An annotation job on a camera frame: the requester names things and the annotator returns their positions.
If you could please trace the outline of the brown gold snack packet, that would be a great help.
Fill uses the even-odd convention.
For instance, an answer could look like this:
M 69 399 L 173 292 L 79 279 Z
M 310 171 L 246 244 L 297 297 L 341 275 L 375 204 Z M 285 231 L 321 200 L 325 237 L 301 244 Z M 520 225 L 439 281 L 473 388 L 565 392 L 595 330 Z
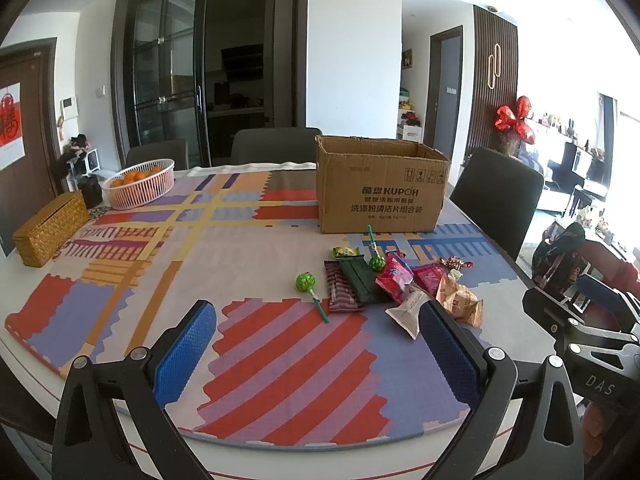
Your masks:
M 439 281 L 436 300 L 456 321 L 474 328 L 482 326 L 483 300 L 448 275 L 444 275 Z

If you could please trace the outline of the white snack packet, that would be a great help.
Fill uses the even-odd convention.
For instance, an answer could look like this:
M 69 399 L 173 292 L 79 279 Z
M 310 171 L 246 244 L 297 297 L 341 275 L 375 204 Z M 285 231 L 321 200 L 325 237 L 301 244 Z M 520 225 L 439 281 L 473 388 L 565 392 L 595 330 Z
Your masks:
M 401 302 L 385 313 L 400 326 L 413 340 L 420 335 L 419 314 L 421 307 L 433 297 L 419 286 L 410 285 L 402 293 Z

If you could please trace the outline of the red foil snack packet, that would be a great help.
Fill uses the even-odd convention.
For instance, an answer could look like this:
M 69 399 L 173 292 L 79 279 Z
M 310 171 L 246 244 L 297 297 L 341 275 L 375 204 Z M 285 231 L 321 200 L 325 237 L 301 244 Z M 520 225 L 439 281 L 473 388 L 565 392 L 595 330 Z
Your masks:
M 429 295 L 435 297 L 446 269 L 438 263 L 416 266 L 413 270 L 414 281 Z

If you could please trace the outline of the gold red foil candy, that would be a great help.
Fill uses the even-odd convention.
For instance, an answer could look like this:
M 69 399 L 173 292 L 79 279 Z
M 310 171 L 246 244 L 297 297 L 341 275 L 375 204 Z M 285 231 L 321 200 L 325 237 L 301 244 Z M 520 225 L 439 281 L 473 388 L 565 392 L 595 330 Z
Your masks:
M 439 263 L 449 270 L 461 271 L 462 269 L 472 269 L 473 261 L 464 260 L 458 256 L 450 256 L 448 258 L 440 258 Z

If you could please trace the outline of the pink red snack packet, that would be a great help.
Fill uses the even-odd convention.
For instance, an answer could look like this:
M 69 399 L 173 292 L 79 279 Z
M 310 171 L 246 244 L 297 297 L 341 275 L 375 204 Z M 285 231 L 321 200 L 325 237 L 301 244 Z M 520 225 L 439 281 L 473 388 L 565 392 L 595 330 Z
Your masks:
M 390 295 L 396 304 L 404 300 L 407 287 L 413 282 L 413 270 L 405 262 L 403 252 L 388 252 L 385 255 L 385 268 L 378 274 L 375 283 L 380 286 L 387 295 Z

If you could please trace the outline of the green lollipop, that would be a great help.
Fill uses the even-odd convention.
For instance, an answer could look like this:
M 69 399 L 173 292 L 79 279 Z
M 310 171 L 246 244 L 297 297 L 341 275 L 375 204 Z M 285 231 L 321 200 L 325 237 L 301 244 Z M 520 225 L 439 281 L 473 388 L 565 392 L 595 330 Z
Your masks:
M 316 284 L 316 278 L 309 272 L 298 274 L 295 279 L 295 287 L 299 292 L 304 292 L 309 295 L 314 306 L 322 317 L 323 322 L 329 322 L 328 315 L 322 308 L 321 301 L 314 291 L 314 285 Z
M 369 250 L 370 250 L 370 259 L 369 266 L 375 273 L 380 273 L 384 270 L 386 266 L 386 257 L 382 252 L 378 250 L 378 244 L 376 244 L 376 240 L 373 234 L 373 230 L 371 226 L 368 226 L 368 235 L 370 240 Z

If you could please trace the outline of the dark green snack packet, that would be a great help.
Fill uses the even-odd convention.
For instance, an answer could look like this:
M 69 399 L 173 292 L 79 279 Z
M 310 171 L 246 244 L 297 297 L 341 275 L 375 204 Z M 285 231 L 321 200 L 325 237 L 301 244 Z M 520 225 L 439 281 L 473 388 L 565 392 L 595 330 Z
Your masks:
M 366 306 L 392 302 L 390 295 L 375 283 L 376 274 L 370 269 L 363 255 L 341 257 L 337 262 L 362 304 Z

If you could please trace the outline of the maroon striped snack bar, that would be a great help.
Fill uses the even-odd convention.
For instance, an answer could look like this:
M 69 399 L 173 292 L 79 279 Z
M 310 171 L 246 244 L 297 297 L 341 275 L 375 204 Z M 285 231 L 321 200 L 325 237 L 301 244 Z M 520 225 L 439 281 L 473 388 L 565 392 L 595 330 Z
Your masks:
M 329 293 L 329 311 L 331 313 L 358 312 L 364 309 L 355 289 L 343 273 L 337 261 L 326 261 L 326 284 Z

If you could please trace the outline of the yellow green candy packet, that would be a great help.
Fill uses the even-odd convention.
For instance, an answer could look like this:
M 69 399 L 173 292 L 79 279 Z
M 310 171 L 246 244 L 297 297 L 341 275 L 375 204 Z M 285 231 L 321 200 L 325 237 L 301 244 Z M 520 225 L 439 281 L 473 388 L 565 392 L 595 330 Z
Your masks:
M 352 258 L 359 257 L 360 251 L 358 248 L 351 248 L 348 246 L 337 246 L 332 248 L 332 257 L 338 258 Z

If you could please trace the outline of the dark chair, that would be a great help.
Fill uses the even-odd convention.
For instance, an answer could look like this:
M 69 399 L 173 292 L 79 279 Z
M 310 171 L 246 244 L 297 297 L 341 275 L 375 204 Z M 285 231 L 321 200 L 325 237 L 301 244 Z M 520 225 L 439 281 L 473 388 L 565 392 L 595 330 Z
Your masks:
M 234 137 L 231 162 L 233 165 L 251 162 L 315 162 L 318 128 L 285 127 L 240 130 Z
M 188 144 L 186 140 L 176 139 L 135 146 L 125 159 L 127 167 L 154 159 L 168 158 L 175 163 L 175 170 L 188 170 Z
M 544 188 L 544 176 L 489 148 L 478 148 L 450 200 L 512 260 L 518 258 Z

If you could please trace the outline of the brown cardboard box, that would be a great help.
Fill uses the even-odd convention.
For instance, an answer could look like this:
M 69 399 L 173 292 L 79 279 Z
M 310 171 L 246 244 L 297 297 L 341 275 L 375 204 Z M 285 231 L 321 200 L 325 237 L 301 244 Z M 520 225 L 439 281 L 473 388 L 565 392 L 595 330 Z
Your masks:
M 413 141 L 318 136 L 317 200 L 324 234 L 432 232 L 450 161 Z

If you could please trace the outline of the dark chair far left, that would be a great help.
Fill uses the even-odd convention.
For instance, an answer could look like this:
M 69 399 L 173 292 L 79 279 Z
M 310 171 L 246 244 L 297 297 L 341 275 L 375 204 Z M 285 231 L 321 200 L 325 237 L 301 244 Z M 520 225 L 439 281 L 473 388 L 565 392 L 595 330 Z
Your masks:
M 188 170 L 188 144 L 186 140 L 176 139 L 135 146 L 125 159 L 127 167 L 154 159 L 168 158 L 175 163 L 175 170 Z

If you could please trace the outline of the red balloon bow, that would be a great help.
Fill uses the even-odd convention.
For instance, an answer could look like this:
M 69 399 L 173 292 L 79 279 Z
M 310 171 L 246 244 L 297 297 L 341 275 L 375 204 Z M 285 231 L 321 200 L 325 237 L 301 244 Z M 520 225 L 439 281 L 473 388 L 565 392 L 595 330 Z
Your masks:
M 532 111 L 532 103 L 527 96 L 520 96 L 516 100 L 515 110 L 510 106 L 499 106 L 496 111 L 495 128 L 500 132 L 513 131 L 518 138 L 527 143 L 535 143 L 535 133 L 525 119 Z

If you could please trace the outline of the grey hallway door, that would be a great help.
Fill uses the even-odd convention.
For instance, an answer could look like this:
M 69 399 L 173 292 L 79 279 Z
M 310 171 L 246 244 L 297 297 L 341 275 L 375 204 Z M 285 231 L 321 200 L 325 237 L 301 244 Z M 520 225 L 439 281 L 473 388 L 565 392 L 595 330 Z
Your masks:
M 424 142 L 444 154 L 454 154 L 463 67 L 463 27 L 431 36 Z

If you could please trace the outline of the dark glass door cabinet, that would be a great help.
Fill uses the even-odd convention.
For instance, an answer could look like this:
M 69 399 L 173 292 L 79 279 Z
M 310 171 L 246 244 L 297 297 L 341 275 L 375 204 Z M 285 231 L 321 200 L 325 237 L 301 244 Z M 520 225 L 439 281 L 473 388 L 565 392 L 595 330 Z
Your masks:
M 185 140 L 225 164 L 243 129 L 306 124 L 308 0 L 115 0 L 112 107 L 119 157 Z

